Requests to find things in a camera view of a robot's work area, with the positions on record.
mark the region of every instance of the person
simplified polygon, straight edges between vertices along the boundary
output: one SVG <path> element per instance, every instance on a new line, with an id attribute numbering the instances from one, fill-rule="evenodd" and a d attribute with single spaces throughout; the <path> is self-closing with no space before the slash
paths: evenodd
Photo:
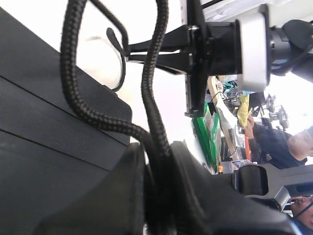
<path id="1" fill-rule="evenodd" d="M 313 156 L 313 126 L 292 136 L 256 124 L 249 115 L 244 131 L 249 138 L 252 162 L 285 169 L 305 165 L 307 157 Z"/>
<path id="2" fill-rule="evenodd" d="M 292 221 L 303 235 L 313 235 L 313 197 L 299 197 L 291 204 Z"/>

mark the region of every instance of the man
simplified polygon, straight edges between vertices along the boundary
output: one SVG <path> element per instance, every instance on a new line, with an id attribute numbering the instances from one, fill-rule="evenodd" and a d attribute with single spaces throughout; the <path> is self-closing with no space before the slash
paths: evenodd
<path id="1" fill-rule="evenodd" d="M 313 126 L 292 136 L 255 124 L 250 115 L 245 135 L 249 138 L 252 162 L 285 169 L 305 165 L 307 156 L 313 156 Z"/>
<path id="2" fill-rule="evenodd" d="M 300 197 L 291 204 L 292 220 L 303 235 L 313 235 L 313 197 Z"/>

